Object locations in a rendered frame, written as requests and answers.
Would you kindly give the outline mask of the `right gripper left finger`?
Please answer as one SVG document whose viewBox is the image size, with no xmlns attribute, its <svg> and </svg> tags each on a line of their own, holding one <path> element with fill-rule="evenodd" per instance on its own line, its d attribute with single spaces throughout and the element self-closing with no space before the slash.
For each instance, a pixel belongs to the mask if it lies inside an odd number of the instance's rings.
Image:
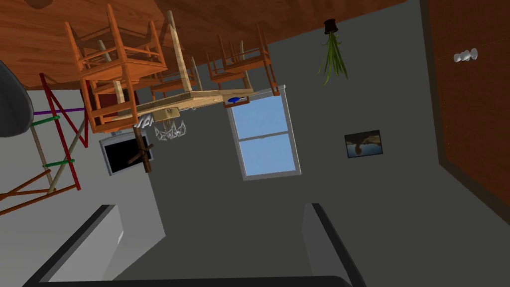
<svg viewBox="0 0 510 287">
<path fill-rule="evenodd" d="M 123 234 L 118 206 L 101 205 L 23 287 L 102 280 Z"/>
</svg>

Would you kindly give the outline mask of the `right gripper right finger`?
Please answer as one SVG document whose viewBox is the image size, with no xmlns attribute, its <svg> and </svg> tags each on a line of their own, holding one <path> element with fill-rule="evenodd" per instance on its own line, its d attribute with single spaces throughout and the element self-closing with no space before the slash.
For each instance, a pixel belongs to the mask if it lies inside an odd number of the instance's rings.
<svg viewBox="0 0 510 287">
<path fill-rule="evenodd" d="M 342 287 L 367 287 L 347 247 L 320 204 L 305 204 L 302 235 L 314 276 L 339 277 L 342 279 Z"/>
</svg>

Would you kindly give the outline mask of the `dark brown wooden stand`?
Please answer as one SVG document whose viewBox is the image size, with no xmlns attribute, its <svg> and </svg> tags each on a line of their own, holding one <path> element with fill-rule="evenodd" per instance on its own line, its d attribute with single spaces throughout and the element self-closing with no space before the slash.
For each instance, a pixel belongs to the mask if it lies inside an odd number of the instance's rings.
<svg viewBox="0 0 510 287">
<path fill-rule="evenodd" d="M 132 164 L 137 159 L 141 158 L 143 167 L 146 173 L 152 172 L 151 165 L 148 159 L 150 149 L 153 148 L 153 144 L 145 146 L 143 136 L 140 128 L 133 128 L 134 136 L 138 146 L 138 153 L 127 161 L 127 164 Z"/>
</svg>

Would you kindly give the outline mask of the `white framed window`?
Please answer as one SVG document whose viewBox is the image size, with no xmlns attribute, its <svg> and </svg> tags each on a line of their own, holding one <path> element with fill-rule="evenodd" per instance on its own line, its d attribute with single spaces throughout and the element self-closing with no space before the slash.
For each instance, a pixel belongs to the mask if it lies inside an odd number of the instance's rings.
<svg viewBox="0 0 510 287">
<path fill-rule="evenodd" d="M 245 181 L 301 174 L 285 91 L 259 90 L 250 103 L 227 109 Z"/>
</svg>

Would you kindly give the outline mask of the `red green purple bar rack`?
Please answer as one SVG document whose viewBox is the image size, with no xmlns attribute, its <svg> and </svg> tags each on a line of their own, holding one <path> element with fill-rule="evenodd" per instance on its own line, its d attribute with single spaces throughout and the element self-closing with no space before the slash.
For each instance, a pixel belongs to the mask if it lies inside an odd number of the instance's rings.
<svg viewBox="0 0 510 287">
<path fill-rule="evenodd" d="M 47 81 L 46 81 L 46 75 L 44 73 L 40 73 L 40 80 L 42 87 L 44 89 L 44 92 L 46 94 L 46 98 L 50 107 L 51 117 L 40 120 L 40 121 L 33 121 L 30 123 L 29 130 L 31 131 L 31 134 L 34 138 L 35 145 L 37 147 L 41 163 L 43 166 L 44 171 L 34 178 L 29 179 L 28 181 L 24 182 L 23 184 L 19 185 L 18 187 L 14 188 L 13 190 L 10 190 L 6 193 L 0 193 L 0 201 L 5 200 L 6 198 L 24 195 L 24 194 L 41 194 L 40 197 L 37 197 L 35 199 L 28 200 L 26 202 L 20 203 L 18 205 L 15 205 L 13 207 L 9 207 L 7 209 L 4 209 L 0 211 L 0 216 L 3 216 L 4 214 L 13 212 L 15 210 L 18 210 L 20 208 L 29 206 L 31 204 L 34 204 L 36 202 L 40 202 L 44 199 L 48 199 L 52 196 L 55 196 L 57 194 L 61 194 L 65 191 L 71 190 L 71 189 L 77 189 L 81 190 L 81 185 L 78 179 L 78 175 L 74 166 L 75 160 L 71 158 L 71 153 L 74 150 L 76 144 L 78 141 L 81 141 L 84 148 L 88 147 L 88 121 L 89 117 L 88 114 L 84 113 L 84 119 L 82 121 L 82 124 L 80 125 L 80 128 L 77 129 L 75 124 L 72 122 L 70 117 L 67 115 L 66 110 L 63 109 L 59 101 L 56 99 L 54 94 L 52 93 L 51 89 L 49 88 Z M 70 146 L 67 145 L 67 142 L 64 137 L 64 133 L 60 124 L 60 116 L 57 114 L 56 107 L 59 108 L 61 115 L 64 116 L 64 118 L 67 120 L 68 124 L 72 128 L 72 130 L 75 132 L 75 138 L 73 139 Z M 37 132 L 35 127 L 44 123 L 53 122 L 56 126 L 56 129 L 58 131 L 58 135 L 61 141 L 61 144 L 63 146 L 63 150 L 65 152 L 64 159 L 57 162 L 47 163 L 45 159 L 45 155 L 43 153 Z M 64 187 L 62 189 L 57 189 L 56 185 L 59 181 L 59 178 L 65 169 L 65 167 L 68 166 L 74 181 L 74 184 Z M 42 178 L 43 176 L 46 176 L 48 178 L 49 187 L 46 189 L 37 189 L 37 190 L 25 190 L 22 189 L 25 187 L 28 187 L 30 184 L 34 183 L 38 179 Z"/>
</svg>

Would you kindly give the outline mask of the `orange wooden chair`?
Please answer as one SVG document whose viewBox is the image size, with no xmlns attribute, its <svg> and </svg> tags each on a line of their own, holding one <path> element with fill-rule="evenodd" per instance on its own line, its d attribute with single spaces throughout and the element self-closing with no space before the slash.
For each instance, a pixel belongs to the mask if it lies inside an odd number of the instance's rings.
<svg viewBox="0 0 510 287">
<path fill-rule="evenodd" d="M 243 45 L 240 45 L 239 51 L 235 51 L 231 42 L 230 55 L 227 56 L 225 52 L 224 43 L 222 42 L 221 36 L 218 35 L 218 44 L 220 49 L 220 56 L 222 72 L 219 73 L 219 69 L 215 64 L 215 59 L 210 60 L 209 54 L 206 53 L 207 66 L 209 70 L 210 79 L 218 84 L 221 89 L 221 84 L 234 79 L 242 79 L 244 87 L 250 89 L 248 74 L 249 70 L 264 67 L 266 75 L 269 80 L 270 89 L 273 96 L 279 96 L 280 91 L 278 84 L 275 79 L 274 70 L 271 64 L 271 56 L 268 49 L 268 42 L 266 34 L 260 29 L 259 24 L 256 24 L 258 46 L 247 51 L 243 50 Z"/>
<path fill-rule="evenodd" d="M 188 56 L 188 62 L 190 67 L 187 69 L 187 71 L 189 72 L 188 79 L 191 86 L 196 84 L 201 85 L 201 80 L 199 79 L 198 73 L 196 72 L 196 64 L 194 58 Z M 156 100 L 156 93 L 163 93 L 163 97 L 165 98 L 166 92 L 168 91 L 184 89 L 182 81 L 180 80 L 180 76 L 177 72 L 170 74 L 168 71 L 161 71 L 156 73 L 155 78 L 159 81 L 159 83 L 157 85 L 151 86 L 150 88 L 153 101 Z"/>
<path fill-rule="evenodd" d="M 126 46 L 121 37 L 112 6 L 107 5 L 107 16 L 114 45 L 90 55 L 82 55 L 72 33 L 70 23 L 65 22 L 79 82 L 83 91 L 83 101 L 92 132 L 112 132 L 138 123 L 138 112 L 134 96 L 134 84 L 146 77 L 167 69 L 161 44 L 153 20 L 148 27 L 154 50 Z M 115 104 L 102 106 L 100 95 L 109 93 L 109 89 L 99 87 L 98 83 L 118 82 L 128 91 L 128 100 L 118 100 Z"/>
</svg>

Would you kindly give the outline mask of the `light wooden table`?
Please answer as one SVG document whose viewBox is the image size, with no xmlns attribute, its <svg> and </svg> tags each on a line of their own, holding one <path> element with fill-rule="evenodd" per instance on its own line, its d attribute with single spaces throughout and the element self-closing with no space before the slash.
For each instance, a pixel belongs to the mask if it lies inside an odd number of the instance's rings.
<svg viewBox="0 0 510 287">
<path fill-rule="evenodd" d="M 170 10 L 167 12 L 167 19 L 174 45 L 180 80 L 184 86 L 184 93 L 137 105 L 131 109 L 121 110 L 118 112 L 118 116 L 107 117 L 106 132 L 116 132 L 127 127 L 132 127 L 134 125 L 133 121 L 139 121 L 139 118 L 145 115 L 152 116 L 157 122 L 162 122 L 178 117 L 179 111 L 181 110 L 194 109 L 217 103 L 223 103 L 225 108 L 247 104 L 250 102 L 249 96 L 255 94 L 252 88 L 204 90 L 202 88 L 202 83 L 201 85 L 198 84 L 198 90 L 193 90 L 188 79 L 187 68 L 180 48 L 173 14 Z"/>
</svg>

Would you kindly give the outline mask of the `green plant in dark pot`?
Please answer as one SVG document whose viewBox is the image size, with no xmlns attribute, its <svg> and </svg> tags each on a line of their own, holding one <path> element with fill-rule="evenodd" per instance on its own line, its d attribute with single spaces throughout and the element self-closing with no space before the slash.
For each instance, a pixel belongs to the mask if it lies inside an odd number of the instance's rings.
<svg viewBox="0 0 510 287">
<path fill-rule="evenodd" d="M 337 34 L 338 28 L 336 26 L 336 20 L 331 18 L 324 21 L 324 27 L 324 34 L 328 36 L 328 40 L 322 45 L 327 47 L 327 51 L 318 73 L 320 70 L 323 70 L 323 75 L 326 77 L 323 85 L 326 85 L 330 80 L 332 71 L 334 71 L 337 76 L 343 74 L 346 79 L 348 79 L 348 73 L 339 49 L 342 42 L 339 40 Z"/>
</svg>

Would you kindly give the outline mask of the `brown wooden door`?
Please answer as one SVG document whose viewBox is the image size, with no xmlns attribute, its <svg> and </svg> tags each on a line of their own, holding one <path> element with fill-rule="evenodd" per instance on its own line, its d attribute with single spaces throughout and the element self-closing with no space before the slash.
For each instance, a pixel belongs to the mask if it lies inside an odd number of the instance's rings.
<svg viewBox="0 0 510 287">
<path fill-rule="evenodd" d="M 428 0 L 446 158 L 510 206 L 510 0 Z M 476 48 L 478 58 L 454 62 Z"/>
</svg>

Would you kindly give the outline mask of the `white door knob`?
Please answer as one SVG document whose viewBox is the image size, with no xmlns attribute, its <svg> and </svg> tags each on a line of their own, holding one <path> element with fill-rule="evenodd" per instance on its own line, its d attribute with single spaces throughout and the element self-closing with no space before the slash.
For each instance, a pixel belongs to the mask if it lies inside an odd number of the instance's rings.
<svg viewBox="0 0 510 287">
<path fill-rule="evenodd" d="M 457 53 L 453 56 L 454 62 L 476 60 L 479 56 L 479 52 L 476 48 L 465 50 L 462 53 Z"/>
</svg>

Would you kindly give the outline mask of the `black screen with grey frame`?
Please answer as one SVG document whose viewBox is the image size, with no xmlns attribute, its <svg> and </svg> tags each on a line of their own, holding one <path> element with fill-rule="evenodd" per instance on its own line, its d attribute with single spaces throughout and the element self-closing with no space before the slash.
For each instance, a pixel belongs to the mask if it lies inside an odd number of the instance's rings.
<svg viewBox="0 0 510 287">
<path fill-rule="evenodd" d="M 99 140 L 99 145 L 110 176 L 135 166 L 143 166 L 147 173 L 152 172 L 150 162 L 153 160 L 153 153 L 151 150 L 146 151 L 148 164 L 145 164 L 142 156 L 131 161 L 139 153 L 138 141 L 134 132 L 104 138 Z"/>
</svg>

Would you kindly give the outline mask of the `dark framed wall picture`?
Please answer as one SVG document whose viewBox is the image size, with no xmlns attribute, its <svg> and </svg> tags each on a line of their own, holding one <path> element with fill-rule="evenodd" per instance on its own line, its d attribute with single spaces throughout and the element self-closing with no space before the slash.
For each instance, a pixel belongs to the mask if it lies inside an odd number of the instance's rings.
<svg viewBox="0 0 510 287">
<path fill-rule="evenodd" d="M 344 135 L 347 158 L 383 154 L 379 130 Z"/>
</svg>

